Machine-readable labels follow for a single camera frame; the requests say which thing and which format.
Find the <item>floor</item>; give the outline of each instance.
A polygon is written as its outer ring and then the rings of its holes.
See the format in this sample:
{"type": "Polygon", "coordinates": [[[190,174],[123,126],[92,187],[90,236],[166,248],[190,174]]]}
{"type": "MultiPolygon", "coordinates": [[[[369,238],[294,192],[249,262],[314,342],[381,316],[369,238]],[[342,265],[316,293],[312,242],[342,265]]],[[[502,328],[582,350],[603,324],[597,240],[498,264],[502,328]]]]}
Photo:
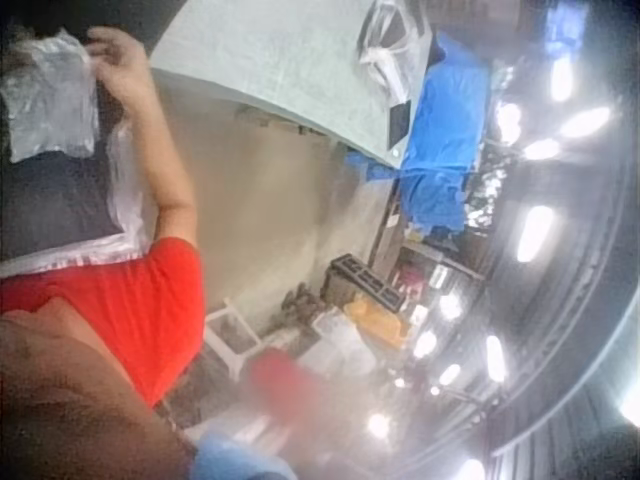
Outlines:
{"type": "Polygon", "coordinates": [[[195,179],[208,308],[229,298],[262,331],[288,290],[319,289],[333,258],[368,259],[391,182],[364,183],[327,137],[175,87],[161,95],[195,179]]]}

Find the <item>blue cloth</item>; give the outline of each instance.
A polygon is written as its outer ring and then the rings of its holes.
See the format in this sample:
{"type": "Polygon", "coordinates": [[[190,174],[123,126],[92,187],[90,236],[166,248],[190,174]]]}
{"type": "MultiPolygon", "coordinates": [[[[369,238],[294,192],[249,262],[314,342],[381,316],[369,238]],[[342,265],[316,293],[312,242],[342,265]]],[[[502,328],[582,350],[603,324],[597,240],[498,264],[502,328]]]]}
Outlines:
{"type": "Polygon", "coordinates": [[[395,170],[349,152],[367,180],[400,178],[402,207],[425,233],[434,226],[464,229],[464,175],[476,158],[490,88],[488,67],[446,34],[437,34],[442,62],[425,75],[402,166],[395,170]]]}
{"type": "Polygon", "coordinates": [[[289,466],[278,457],[255,452],[215,432],[198,442],[198,453],[191,466],[190,480],[250,480],[275,474],[283,480],[295,480],[289,466]]]}

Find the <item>blue tarp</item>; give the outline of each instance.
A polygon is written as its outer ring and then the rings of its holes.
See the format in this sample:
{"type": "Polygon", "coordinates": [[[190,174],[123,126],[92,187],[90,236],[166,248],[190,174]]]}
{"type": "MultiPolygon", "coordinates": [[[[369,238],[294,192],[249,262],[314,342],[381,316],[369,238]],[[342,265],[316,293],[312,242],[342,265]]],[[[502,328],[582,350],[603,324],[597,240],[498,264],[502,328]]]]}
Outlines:
{"type": "Polygon", "coordinates": [[[437,41],[445,58],[425,75],[401,168],[359,152],[347,157],[367,164],[368,180],[402,178],[404,213],[425,233],[433,226],[464,228],[462,183],[476,158],[489,94],[488,67],[446,34],[438,33],[437,41]]]}

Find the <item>red shirt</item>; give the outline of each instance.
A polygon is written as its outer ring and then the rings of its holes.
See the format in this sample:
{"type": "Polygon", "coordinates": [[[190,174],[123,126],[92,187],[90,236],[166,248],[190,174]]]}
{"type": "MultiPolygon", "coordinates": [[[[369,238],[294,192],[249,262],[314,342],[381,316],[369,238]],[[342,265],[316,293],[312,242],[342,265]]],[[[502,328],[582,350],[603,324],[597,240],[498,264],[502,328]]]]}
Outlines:
{"type": "Polygon", "coordinates": [[[52,298],[71,304],[154,405],[200,350],[204,329],[197,250],[178,238],[139,260],[24,275],[0,284],[0,312],[34,312],[52,298]]]}

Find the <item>ceiling light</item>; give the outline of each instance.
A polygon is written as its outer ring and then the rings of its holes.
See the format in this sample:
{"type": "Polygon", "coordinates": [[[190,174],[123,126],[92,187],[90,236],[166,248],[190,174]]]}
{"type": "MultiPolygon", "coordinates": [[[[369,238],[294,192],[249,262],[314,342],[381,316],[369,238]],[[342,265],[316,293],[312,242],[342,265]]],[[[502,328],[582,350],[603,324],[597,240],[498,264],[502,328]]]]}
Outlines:
{"type": "Polygon", "coordinates": [[[442,375],[440,375],[440,385],[446,387],[447,385],[451,385],[451,383],[458,377],[460,374],[460,365],[454,363],[449,366],[442,375]]]}
{"type": "Polygon", "coordinates": [[[424,305],[418,304],[416,308],[413,309],[409,323],[419,327],[427,319],[427,315],[429,315],[429,309],[424,305]]]}
{"type": "Polygon", "coordinates": [[[607,123],[610,116],[611,109],[608,107],[586,110],[578,113],[562,125],[560,133],[567,138],[586,137],[607,123]]]}
{"type": "Polygon", "coordinates": [[[456,480],[485,480],[484,466],[479,460],[467,460],[456,476],[456,480]]]}
{"type": "Polygon", "coordinates": [[[515,103],[501,103],[496,111],[496,122],[500,128],[500,140],[507,145],[513,145],[520,134],[520,119],[522,111],[515,103]]]}
{"type": "Polygon", "coordinates": [[[527,263],[536,257],[551,229],[553,216],[549,207],[537,206],[529,210],[518,244],[519,262],[527,263]]]}
{"type": "Polygon", "coordinates": [[[447,320],[454,320],[462,315],[460,300],[456,295],[452,294],[440,297],[440,310],[442,310],[442,314],[447,320]]]}
{"type": "Polygon", "coordinates": [[[527,160],[547,160],[560,153],[560,144],[551,138],[538,140],[524,149],[527,160]]]}
{"type": "Polygon", "coordinates": [[[416,346],[413,349],[414,357],[420,359],[429,355],[431,352],[433,352],[433,349],[436,348],[437,343],[438,339],[433,334],[433,332],[428,331],[422,333],[422,335],[418,337],[416,346]]]}
{"type": "Polygon", "coordinates": [[[391,419],[386,415],[376,413],[369,417],[367,428],[371,435],[383,440],[389,436],[389,431],[391,430],[391,419]]]}
{"type": "Polygon", "coordinates": [[[640,383],[627,394],[620,407],[620,413],[624,418],[640,428],[640,383]]]}
{"type": "Polygon", "coordinates": [[[556,102],[564,102],[573,91],[573,69],[569,57],[553,62],[551,69],[551,98],[556,102]]]}
{"type": "Polygon", "coordinates": [[[493,335],[487,337],[487,368],[489,378],[494,382],[502,383],[507,375],[504,354],[500,339],[493,335]]]}

